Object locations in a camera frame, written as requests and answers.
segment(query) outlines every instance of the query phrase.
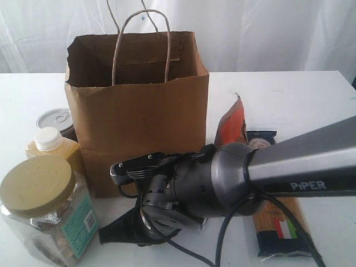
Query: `paper bag handle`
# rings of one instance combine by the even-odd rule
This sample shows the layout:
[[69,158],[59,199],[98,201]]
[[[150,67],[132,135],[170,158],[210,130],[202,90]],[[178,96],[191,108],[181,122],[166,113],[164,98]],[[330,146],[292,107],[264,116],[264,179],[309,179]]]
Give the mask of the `paper bag handle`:
[[169,23],[168,23],[168,19],[166,17],[166,15],[164,15],[162,12],[158,11],[158,10],[155,10],[155,9],[144,9],[144,10],[141,10],[141,11],[137,11],[135,12],[134,14],[130,15],[124,22],[122,28],[121,28],[121,31],[120,33],[118,34],[118,38],[117,38],[117,41],[116,41],[116,46],[115,46],[115,52],[113,54],[113,61],[112,61],[112,73],[111,73],[111,84],[114,86],[115,85],[115,76],[116,76],[116,61],[117,61],[117,56],[118,56],[118,49],[120,47],[120,43],[122,41],[122,35],[123,35],[123,31],[124,29],[126,28],[128,22],[134,17],[134,16],[137,16],[141,13],[144,13],[144,12],[156,12],[160,15],[163,16],[163,18],[165,19],[165,22],[166,22],[166,25],[167,25],[167,39],[168,39],[168,50],[167,50],[167,60],[166,60],[166,69],[165,69],[165,82],[167,82],[168,80],[168,71],[169,71],[169,61],[170,61],[170,58],[171,58],[171,31],[170,31],[170,28],[169,28]]

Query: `black cable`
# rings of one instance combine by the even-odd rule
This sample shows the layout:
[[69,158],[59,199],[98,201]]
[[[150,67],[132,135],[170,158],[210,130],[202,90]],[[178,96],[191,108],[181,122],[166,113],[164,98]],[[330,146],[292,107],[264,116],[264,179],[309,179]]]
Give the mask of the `black cable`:
[[221,252],[222,252],[222,245],[224,242],[224,237],[226,233],[226,229],[228,228],[228,225],[237,212],[237,210],[243,206],[246,202],[248,201],[247,198],[243,198],[240,200],[234,208],[229,212],[229,214],[225,217],[224,221],[221,224],[220,231],[219,231],[219,236],[217,237],[217,243],[216,243],[216,252],[215,252],[215,267],[220,267],[221,265]]
[[162,234],[157,228],[154,227],[153,223],[150,221],[149,217],[144,213],[143,209],[142,209],[142,195],[143,192],[140,193],[140,209],[143,213],[143,215],[145,216],[146,222],[148,223],[148,225],[151,227],[151,230],[158,235],[161,239],[163,239],[165,242],[167,242],[168,244],[170,244],[171,246],[175,247],[176,249],[182,251],[183,253],[192,256],[193,258],[197,259],[197,260],[201,260],[203,263],[207,264],[210,267],[215,267],[214,263],[212,263],[210,260],[208,260],[207,258],[194,253],[193,251],[190,251],[189,249],[184,248],[181,245],[178,245],[177,243],[173,242],[170,238],[168,238],[167,236],[165,236],[164,234]]
[[128,199],[136,199],[139,195],[129,195],[127,193],[125,193],[122,188],[121,188],[122,185],[118,185],[118,191],[120,192],[120,194]]
[[326,267],[325,263],[323,262],[322,256],[318,253],[317,248],[315,247],[312,238],[309,236],[309,234],[304,230],[302,225],[299,223],[297,218],[291,213],[291,211],[278,199],[276,199],[273,196],[269,196],[265,193],[260,193],[260,196],[264,200],[270,201],[273,205],[278,207],[284,214],[287,216],[287,218],[291,221],[291,223],[294,225],[296,230],[298,231],[298,234],[304,239],[304,241],[307,243],[310,253],[313,256],[316,264],[318,267]]

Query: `plastic bottle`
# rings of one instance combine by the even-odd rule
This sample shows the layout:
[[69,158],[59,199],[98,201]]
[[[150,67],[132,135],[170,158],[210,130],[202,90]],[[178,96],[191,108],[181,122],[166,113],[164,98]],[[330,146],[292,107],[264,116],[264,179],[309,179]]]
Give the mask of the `plastic bottle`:
[[34,140],[26,147],[26,155],[29,159],[43,155],[60,156],[69,162],[73,171],[86,177],[79,144],[63,137],[54,127],[40,129]]

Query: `tin can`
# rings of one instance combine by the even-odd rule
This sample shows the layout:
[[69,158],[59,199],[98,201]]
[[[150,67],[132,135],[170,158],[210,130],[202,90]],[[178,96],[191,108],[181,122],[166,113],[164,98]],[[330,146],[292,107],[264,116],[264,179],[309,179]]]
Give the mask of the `tin can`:
[[45,112],[37,119],[36,125],[38,129],[54,127],[63,137],[78,142],[69,108],[55,108]]

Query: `brown paper bag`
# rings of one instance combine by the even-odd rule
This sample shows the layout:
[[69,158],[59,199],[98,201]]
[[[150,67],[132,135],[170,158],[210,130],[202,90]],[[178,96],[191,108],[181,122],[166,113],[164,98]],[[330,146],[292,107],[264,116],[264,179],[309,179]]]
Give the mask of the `brown paper bag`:
[[117,35],[79,36],[68,48],[65,91],[97,197],[119,195],[109,175],[114,163],[155,151],[198,151],[205,144],[209,73],[194,33],[170,33],[167,82],[167,32],[159,36],[122,35],[114,86]]

